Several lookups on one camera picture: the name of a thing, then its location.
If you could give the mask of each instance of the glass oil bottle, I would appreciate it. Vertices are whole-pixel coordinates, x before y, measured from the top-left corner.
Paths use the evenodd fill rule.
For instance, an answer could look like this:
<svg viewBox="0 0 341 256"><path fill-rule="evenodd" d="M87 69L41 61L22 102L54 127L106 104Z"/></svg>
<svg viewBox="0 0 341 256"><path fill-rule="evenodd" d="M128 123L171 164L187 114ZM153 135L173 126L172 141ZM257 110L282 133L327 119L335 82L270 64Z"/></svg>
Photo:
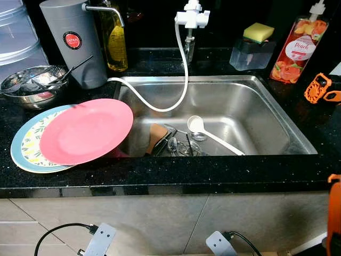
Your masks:
<svg viewBox="0 0 341 256"><path fill-rule="evenodd" d="M112 0L103 0L102 6L113 7L119 11L117 3ZM118 16L112 12L100 12L100 18L108 67L113 71L124 71L128 68L128 60L121 22Z"/></svg>

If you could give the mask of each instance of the white hose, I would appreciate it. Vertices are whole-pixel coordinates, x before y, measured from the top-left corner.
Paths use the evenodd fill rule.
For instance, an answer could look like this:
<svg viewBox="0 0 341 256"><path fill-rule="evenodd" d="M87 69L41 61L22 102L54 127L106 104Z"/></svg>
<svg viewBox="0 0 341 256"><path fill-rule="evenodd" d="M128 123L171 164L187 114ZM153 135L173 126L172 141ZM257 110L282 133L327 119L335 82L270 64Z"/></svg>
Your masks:
<svg viewBox="0 0 341 256"><path fill-rule="evenodd" d="M118 81L121 82L123 84L125 84L130 90L132 90L133 93L135 93L135 95L149 108L151 108L152 110L155 110L157 112L168 112L173 110L174 108L176 108L177 106L180 105L180 103L183 101L183 99L185 98L186 92L187 92L187 87L188 87L188 67L187 67L187 61L186 61L186 57L185 57L185 53L182 49L182 43L181 43L181 39L180 39L180 33L179 33L179 25L175 22L175 35L176 35L176 40L177 40L177 44L179 46L179 50L180 50L180 54L181 54L181 58L182 58L182 62L183 62L183 67L185 69L185 86L183 88L183 92L181 97L179 98L179 100L177 101L176 104L174 104L173 106L169 107L169 108L164 108L164 109L160 109L160 108L156 108L154 106L152 106L151 104L149 104L140 94L139 92L127 81L118 78L118 77L111 77L108 79L107 82L111 82L111 81Z"/></svg>

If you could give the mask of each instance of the sink basin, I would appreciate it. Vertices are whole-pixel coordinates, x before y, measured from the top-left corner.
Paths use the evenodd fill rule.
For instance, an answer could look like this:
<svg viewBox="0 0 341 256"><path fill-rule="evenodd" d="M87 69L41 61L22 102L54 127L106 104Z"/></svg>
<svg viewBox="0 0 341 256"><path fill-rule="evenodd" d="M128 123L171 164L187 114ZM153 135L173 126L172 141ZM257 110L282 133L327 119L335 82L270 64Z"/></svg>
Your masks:
<svg viewBox="0 0 341 256"><path fill-rule="evenodd" d="M167 108L180 97L184 77L123 77L153 106ZM250 75L193 76L183 102L174 110L159 113L145 106L125 86L116 96L134 113L134 124L120 149L143 156L149 145L150 125L168 124L189 133L187 119L204 119L205 129L246 155L317 154L311 143L270 95L261 81ZM183 133L177 140L186 142ZM211 138L196 141L203 155L235 155ZM169 156L167 148L163 156Z"/></svg>

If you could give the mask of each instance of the granite countertop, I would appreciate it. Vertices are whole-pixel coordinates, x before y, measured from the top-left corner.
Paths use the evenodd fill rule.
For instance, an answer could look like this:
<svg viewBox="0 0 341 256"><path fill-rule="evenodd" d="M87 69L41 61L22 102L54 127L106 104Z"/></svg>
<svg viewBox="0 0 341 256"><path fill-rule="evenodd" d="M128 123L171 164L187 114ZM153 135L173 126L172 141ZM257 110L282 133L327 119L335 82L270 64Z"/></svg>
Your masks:
<svg viewBox="0 0 341 256"><path fill-rule="evenodd" d="M317 155L99 158L69 170L34 174L18 168L10 146L17 130L42 111L28 111L0 97L0 197L67 197L142 194L260 193L328 189L327 178L340 173L341 107L308 103L303 92L316 74L306 72L295 85L268 79L269 70L237 72L221 54L204 52L190 75L253 74L318 151ZM154 51L136 51L130 67L117 76L183 75L174 51L162 58ZM59 105L112 98L115 83L84 91L71 85Z"/></svg>

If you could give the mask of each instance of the stainless steel bowl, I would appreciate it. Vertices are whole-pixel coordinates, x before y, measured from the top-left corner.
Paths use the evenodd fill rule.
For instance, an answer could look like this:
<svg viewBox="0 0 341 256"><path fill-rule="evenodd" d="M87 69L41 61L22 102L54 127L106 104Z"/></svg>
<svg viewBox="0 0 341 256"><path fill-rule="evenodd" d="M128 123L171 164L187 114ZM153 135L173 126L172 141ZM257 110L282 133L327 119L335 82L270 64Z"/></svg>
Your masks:
<svg viewBox="0 0 341 256"><path fill-rule="evenodd" d="M35 77L37 74L43 73L44 70L52 69L54 66L36 66L24 69L20 72L17 72L8 78L6 78L0 86L0 89L7 89L14 86L16 83L25 83L25 79L27 80L28 76ZM65 69L61 69L56 77L60 77L65 74L67 71ZM60 87L51 91L44 92L22 92L16 91L12 93L2 94L3 97L8 100L14 102L15 104L24 107L26 109L44 109L49 107L50 105L56 103L59 99L62 98L63 93L69 84L69 80L66 79Z"/></svg>

